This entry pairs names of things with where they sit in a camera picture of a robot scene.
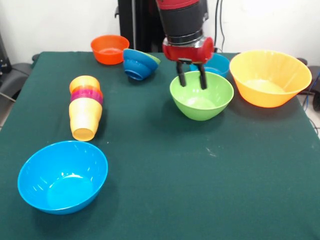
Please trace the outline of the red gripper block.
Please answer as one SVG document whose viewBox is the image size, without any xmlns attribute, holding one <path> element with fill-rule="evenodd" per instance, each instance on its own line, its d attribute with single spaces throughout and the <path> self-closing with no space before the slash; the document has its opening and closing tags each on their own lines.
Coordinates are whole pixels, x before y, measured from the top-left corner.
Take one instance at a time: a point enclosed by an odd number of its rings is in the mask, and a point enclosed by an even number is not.
<svg viewBox="0 0 320 240">
<path fill-rule="evenodd" d="M 206 71 L 203 64 L 210 60 L 214 53 L 214 41 L 211 37 L 203 36 L 197 41 L 187 45 L 173 45 L 167 38 L 163 40 L 162 50 L 167 59 L 176 62 L 176 71 L 179 83 L 186 86 L 183 63 L 196 63 L 200 72 L 200 86 L 207 89 Z"/>
</svg>

